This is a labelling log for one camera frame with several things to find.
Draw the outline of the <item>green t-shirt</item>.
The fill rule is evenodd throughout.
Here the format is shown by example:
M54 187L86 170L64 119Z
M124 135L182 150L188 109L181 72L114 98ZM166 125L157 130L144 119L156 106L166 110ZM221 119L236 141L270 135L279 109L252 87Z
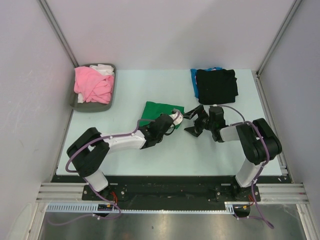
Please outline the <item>green t-shirt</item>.
M183 106L147 101L140 117L139 128L145 128L145 125L153 122L161 114L171 115L174 109L178 109L182 114L185 112Z

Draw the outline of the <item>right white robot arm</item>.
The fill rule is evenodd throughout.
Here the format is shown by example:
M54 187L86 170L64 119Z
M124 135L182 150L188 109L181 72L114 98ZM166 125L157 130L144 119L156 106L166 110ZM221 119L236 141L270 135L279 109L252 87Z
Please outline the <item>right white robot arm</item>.
M253 121L226 124L224 105L212 105L206 111L203 105L186 112L184 119L194 120L192 127L184 130L194 137L199 137L203 130L211 132L215 142L239 141L245 155L245 161L239 172L233 177L230 194L242 201L248 196L257 182L263 168L282 152L282 144L264 118Z

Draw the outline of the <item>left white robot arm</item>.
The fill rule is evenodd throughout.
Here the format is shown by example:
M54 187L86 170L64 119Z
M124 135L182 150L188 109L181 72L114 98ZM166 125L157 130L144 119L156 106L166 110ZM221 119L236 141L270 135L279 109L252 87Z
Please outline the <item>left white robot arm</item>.
M93 194L100 200L110 196L111 188L103 171L100 169L107 154L124 150L142 150L160 143L164 136L172 134L183 121L183 114L174 109L172 114L161 114L155 120L148 119L147 124L129 133L103 135L95 127L87 129L66 151L69 160L65 165L68 173L77 173L93 190Z

